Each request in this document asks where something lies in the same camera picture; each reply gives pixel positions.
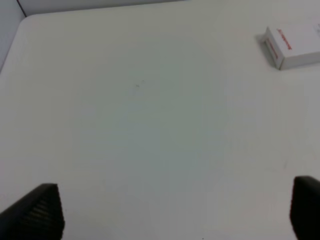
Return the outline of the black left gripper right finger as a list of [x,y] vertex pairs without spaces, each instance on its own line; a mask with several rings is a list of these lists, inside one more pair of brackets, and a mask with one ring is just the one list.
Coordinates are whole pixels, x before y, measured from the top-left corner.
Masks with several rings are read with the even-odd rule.
[[290,222],[298,240],[320,238],[320,181],[297,176],[293,181]]

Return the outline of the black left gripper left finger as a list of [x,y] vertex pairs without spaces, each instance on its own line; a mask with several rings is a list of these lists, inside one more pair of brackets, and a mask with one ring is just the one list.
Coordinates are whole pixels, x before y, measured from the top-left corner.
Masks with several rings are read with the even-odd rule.
[[61,240],[65,229],[56,183],[43,183],[0,213],[2,240]]

